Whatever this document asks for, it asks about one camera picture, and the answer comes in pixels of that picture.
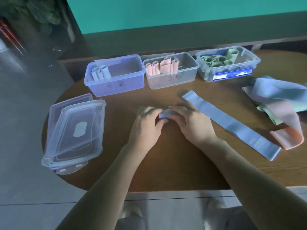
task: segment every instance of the person's left arm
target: person's left arm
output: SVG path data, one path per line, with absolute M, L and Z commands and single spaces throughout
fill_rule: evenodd
M 155 123 L 162 109 L 140 107 L 128 143 L 119 155 L 62 220 L 56 230 L 113 230 L 123 206 L 132 177 L 155 145 L 167 119 Z

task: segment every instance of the purple plastic container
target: purple plastic container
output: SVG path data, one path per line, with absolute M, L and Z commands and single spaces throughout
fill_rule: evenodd
M 128 55 L 101 60 L 108 66 L 111 78 L 94 81 L 92 69 L 97 68 L 95 62 L 87 65 L 84 84 L 96 97 L 122 93 L 144 87 L 145 70 L 139 55 Z

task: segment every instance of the person's right hand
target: person's right hand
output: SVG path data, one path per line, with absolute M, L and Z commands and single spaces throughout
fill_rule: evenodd
M 188 141 L 200 148 L 203 144 L 217 139 L 211 120 L 200 112 L 192 103 L 185 101 L 177 106 L 170 106 L 170 110 L 179 115 L 171 115 Z

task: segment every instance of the white oval sticker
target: white oval sticker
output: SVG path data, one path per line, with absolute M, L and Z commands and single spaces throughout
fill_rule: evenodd
M 74 137 L 80 137 L 85 134 L 87 122 L 80 122 L 76 125 L 75 131 L 74 131 Z

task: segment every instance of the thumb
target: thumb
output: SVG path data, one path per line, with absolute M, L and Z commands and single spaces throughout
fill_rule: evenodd
M 161 120 L 159 120 L 159 121 L 157 122 L 157 124 L 156 124 L 157 129 L 161 130 L 162 127 L 163 127 L 163 125 L 164 125 L 165 123 L 167 123 L 168 121 L 169 121 L 168 119 L 161 119 Z
M 185 119 L 181 115 L 171 115 L 170 119 L 174 120 L 182 129 L 185 126 Z

